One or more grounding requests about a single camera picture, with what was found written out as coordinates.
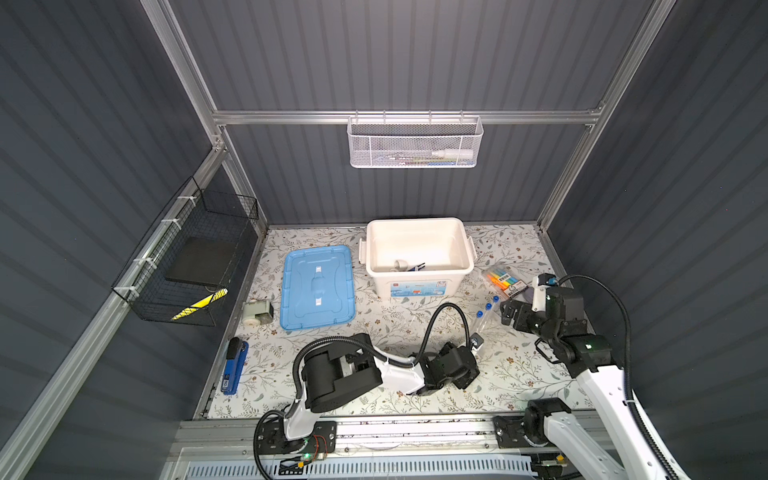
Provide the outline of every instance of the vent grille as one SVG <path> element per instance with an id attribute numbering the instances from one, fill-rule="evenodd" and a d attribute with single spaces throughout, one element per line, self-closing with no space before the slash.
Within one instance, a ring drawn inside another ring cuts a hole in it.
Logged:
<path id="1" fill-rule="evenodd" d="M 273 478 L 388 478 L 398 476 L 419 477 L 431 475 L 516 475 L 532 477 L 531 460 L 520 455 L 428 455 L 394 456 L 379 458 L 328 458 L 310 463 L 303 474 L 280 475 L 277 460 L 265 460 L 263 464 Z M 257 480 L 261 478 L 251 460 L 190 462 L 187 480 Z"/>

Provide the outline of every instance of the white wire basket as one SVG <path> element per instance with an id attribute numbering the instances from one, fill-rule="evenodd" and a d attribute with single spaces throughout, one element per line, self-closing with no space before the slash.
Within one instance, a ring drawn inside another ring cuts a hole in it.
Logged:
<path id="1" fill-rule="evenodd" d="M 471 168 L 482 122 L 465 115 L 350 117 L 349 162 L 355 168 Z"/>

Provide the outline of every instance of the box handle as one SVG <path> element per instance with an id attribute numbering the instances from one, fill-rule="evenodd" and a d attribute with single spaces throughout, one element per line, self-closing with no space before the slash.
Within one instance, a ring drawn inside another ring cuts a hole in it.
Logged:
<path id="1" fill-rule="evenodd" d="M 357 245 L 359 248 L 357 250 L 357 258 L 358 260 L 360 260 L 360 263 L 365 265 L 367 260 L 366 259 L 366 241 L 361 238 Z"/>
<path id="2" fill-rule="evenodd" d="M 464 240 L 467 242 L 467 250 L 470 250 L 472 252 L 472 255 L 475 256 L 475 259 L 473 260 L 473 262 L 477 261 L 478 249 L 475 247 L 475 241 L 469 235 L 464 237 Z"/>

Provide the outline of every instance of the black wire basket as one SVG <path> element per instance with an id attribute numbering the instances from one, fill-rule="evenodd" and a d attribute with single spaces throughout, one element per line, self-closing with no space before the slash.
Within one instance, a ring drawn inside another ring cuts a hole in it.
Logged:
<path id="1" fill-rule="evenodd" d="M 132 256 L 112 290 L 144 320 L 203 326 L 226 322 L 256 248 L 257 220 L 255 198 L 198 189 L 175 219 L 162 220 L 168 225 L 157 245 L 140 260 Z M 190 239 L 224 243 L 229 247 L 223 263 L 226 269 L 215 281 L 203 285 L 167 278 Z M 141 265 L 133 282 L 118 285 L 131 264 L 137 261 Z"/>

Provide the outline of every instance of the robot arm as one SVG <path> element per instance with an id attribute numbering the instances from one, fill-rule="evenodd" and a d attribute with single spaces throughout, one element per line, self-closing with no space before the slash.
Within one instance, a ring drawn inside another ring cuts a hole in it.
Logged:
<path id="1" fill-rule="evenodd" d="M 528 403 L 523 422 L 526 439 L 554 443 L 589 479 L 689 478 L 675 462 L 634 393 L 626 395 L 624 371 L 616 366 L 607 340 L 587 331 L 581 296 L 573 289 L 556 286 L 553 279 L 548 274 L 535 277 L 533 304 L 508 300 L 501 306 L 502 318 L 506 316 L 507 324 L 514 322 L 518 331 L 537 335 L 537 351 L 552 363 L 564 364 L 598 411 L 624 467 L 589 437 L 559 399 Z M 541 350 L 541 343 L 552 348 L 557 360 Z M 629 404 L 634 404 L 640 422 Z"/>
<path id="2" fill-rule="evenodd" d="M 466 346 L 447 342 L 432 359 L 408 358 L 383 352 L 373 346 L 367 333 L 337 340 L 308 352 L 302 369 L 303 394 L 285 415 L 286 440 L 307 437 L 324 412 L 337 409 L 378 386 L 425 396 L 452 382 L 465 389 L 479 370 Z M 360 344 L 368 349 L 361 349 Z"/>

